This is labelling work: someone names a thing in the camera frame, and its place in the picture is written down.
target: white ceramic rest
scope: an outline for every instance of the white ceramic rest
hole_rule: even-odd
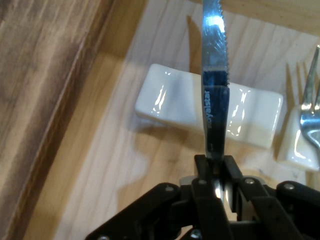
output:
[[[305,170],[319,171],[317,149],[300,130],[300,105],[290,113],[277,160]]]
[[[283,96],[231,83],[226,137],[270,148]],[[152,64],[135,103],[136,113],[203,134],[201,76]]]

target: fork tine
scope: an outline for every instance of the fork tine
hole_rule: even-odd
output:
[[[316,95],[316,99],[315,99],[315,106],[314,106],[314,110],[319,110],[320,109],[320,84],[318,86],[318,93]]]
[[[313,105],[312,97],[313,97],[314,86],[315,86],[315,77],[316,77],[316,68],[317,68],[317,62],[318,62],[318,56],[319,56],[319,49],[320,49],[320,45],[316,46],[311,67],[310,67],[309,74],[308,74],[305,88],[304,88],[302,108],[306,110],[310,109]]]

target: wooden edge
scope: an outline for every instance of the wooden edge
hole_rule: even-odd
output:
[[[224,10],[320,36],[318,0],[221,0]]]
[[[19,197],[14,216],[3,240],[22,239],[25,234],[47,174],[77,105],[86,77],[97,55],[113,3],[114,0],[100,1],[90,31],[79,45],[63,91],[38,148],[35,164]]]

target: stainless steel blade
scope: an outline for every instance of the stainless steel blade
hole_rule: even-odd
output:
[[[219,173],[229,107],[228,52],[220,0],[203,0],[202,104],[206,157]]]

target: wood grain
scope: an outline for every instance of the wood grain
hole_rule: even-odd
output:
[[[286,99],[274,149],[229,140],[226,154],[244,174],[263,177],[272,187],[284,180],[314,186],[317,178],[278,164],[274,155],[319,37],[224,14],[230,80]],[[203,137],[141,119],[134,104],[152,63],[200,73],[201,21],[202,6],[194,1],[116,1],[24,240],[84,239],[157,183],[177,184],[193,174]]]
[[[222,0],[223,9],[320,36],[320,1]]]
[[[21,239],[112,0],[0,2],[0,239]]]

